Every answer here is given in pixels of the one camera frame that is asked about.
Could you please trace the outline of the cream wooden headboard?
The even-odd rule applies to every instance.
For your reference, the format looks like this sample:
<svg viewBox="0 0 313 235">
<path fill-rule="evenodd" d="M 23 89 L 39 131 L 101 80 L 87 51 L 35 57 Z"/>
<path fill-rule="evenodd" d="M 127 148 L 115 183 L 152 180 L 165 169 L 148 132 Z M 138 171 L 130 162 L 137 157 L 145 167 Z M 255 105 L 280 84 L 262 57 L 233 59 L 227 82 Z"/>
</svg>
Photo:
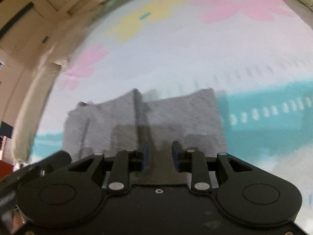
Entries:
<svg viewBox="0 0 313 235">
<path fill-rule="evenodd" d="M 1 121 L 14 126 L 38 71 L 65 67 L 108 0 L 1 0 Z"/>
</svg>

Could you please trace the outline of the grey speckled pants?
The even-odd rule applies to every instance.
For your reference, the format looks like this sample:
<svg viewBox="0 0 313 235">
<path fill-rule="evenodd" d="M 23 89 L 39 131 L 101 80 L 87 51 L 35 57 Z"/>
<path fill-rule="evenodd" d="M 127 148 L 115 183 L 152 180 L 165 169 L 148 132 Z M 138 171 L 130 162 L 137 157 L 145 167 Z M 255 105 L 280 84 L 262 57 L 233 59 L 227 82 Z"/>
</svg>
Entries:
<svg viewBox="0 0 313 235">
<path fill-rule="evenodd" d="M 190 183 L 190 174 L 174 168 L 174 141 L 211 157 L 226 151 L 212 89 L 154 101 L 144 101 L 135 89 L 99 104 L 80 102 L 68 113 L 62 148 L 78 161 L 97 152 L 113 157 L 148 144 L 148 164 L 143 172 L 131 174 L 131 183 Z"/>
</svg>

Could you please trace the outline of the floral pastel bed sheet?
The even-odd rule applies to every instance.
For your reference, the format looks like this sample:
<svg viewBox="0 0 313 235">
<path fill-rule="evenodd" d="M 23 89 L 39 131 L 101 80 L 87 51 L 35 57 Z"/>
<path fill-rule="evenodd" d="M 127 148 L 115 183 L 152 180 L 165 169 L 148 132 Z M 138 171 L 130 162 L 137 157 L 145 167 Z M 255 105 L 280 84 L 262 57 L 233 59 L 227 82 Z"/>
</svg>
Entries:
<svg viewBox="0 0 313 235">
<path fill-rule="evenodd" d="M 294 184 L 312 234 L 312 11 L 298 0 L 111 0 L 49 89 L 29 162 L 80 102 L 212 89 L 226 153 Z"/>
</svg>

